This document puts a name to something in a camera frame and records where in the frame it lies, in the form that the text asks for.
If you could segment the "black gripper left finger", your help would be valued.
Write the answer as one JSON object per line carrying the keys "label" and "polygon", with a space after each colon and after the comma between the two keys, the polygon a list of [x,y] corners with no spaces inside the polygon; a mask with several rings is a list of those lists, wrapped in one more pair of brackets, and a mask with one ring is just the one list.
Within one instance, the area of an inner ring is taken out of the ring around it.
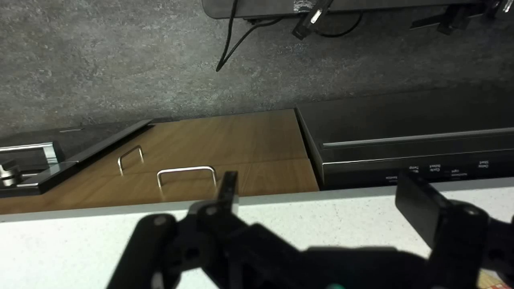
{"label": "black gripper left finger", "polygon": [[238,173],[230,170],[224,174],[218,195],[218,208],[221,213],[232,213],[238,195]]}

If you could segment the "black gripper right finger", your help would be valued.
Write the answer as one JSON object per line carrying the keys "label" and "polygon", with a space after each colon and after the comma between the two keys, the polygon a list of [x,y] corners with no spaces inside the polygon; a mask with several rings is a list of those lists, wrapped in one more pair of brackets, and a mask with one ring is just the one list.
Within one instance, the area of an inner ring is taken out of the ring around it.
{"label": "black gripper right finger", "polygon": [[396,207],[430,247],[436,245],[441,210],[447,205],[449,200],[420,174],[399,174]]}

